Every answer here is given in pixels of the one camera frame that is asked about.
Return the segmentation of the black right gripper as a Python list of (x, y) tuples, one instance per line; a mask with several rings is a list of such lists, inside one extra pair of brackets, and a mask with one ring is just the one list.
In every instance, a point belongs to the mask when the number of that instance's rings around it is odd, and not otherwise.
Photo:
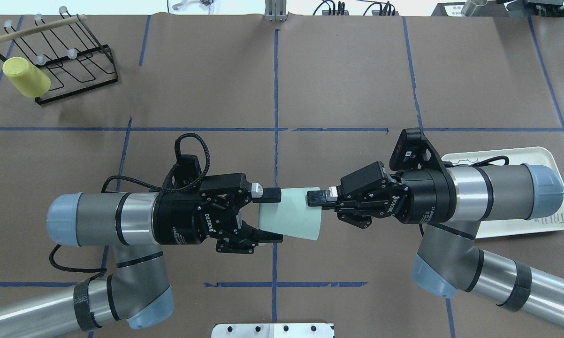
[(340, 179), (339, 186), (306, 192), (310, 207), (334, 208), (339, 220), (365, 229), (372, 218), (394, 217), (402, 224), (449, 220), (456, 210), (456, 188), (449, 172), (400, 170), (394, 175), (374, 162)]

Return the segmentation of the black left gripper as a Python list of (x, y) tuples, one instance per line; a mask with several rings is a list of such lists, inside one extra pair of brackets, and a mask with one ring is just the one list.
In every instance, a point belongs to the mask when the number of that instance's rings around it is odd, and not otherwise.
[(262, 243), (282, 243), (283, 235), (257, 229), (239, 217), (248, 203), (280, 203), (281, 189), (250, 183), (245, 173), (206, 176), (185, 192), (160, 192), (152, 229), (162, 245), (198, 245), (216, 239), (216, 251), (252, 254)]

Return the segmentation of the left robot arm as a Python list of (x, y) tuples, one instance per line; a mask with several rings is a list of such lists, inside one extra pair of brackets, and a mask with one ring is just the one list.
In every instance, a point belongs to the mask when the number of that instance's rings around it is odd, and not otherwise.
[(0, 193), (0, 338), (56, 338), (115, 321), (146, 329), (174, 311), (166, 245), (214, 239), (218, 252), (252, 254), (282, 236), (246, 224), (242, 207), (275, 205), (278, 188), (241, 173), (148, 192)]

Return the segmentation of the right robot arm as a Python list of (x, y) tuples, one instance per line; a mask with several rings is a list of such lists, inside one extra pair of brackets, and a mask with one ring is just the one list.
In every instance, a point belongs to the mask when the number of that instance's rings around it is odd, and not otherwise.
[(392, 217), (424, 226), (411, 278), (429, 293), (477, 294), (508, 312), (524, 312), (564, 329), (564, 279), (483, 250), (476, 239), (520, 235), (524, 224), (556, 214), (560, 176), (543, 165), (391, 165), (344, 176), (338, 186), (308, 191), (309, 206), (367, 228)]

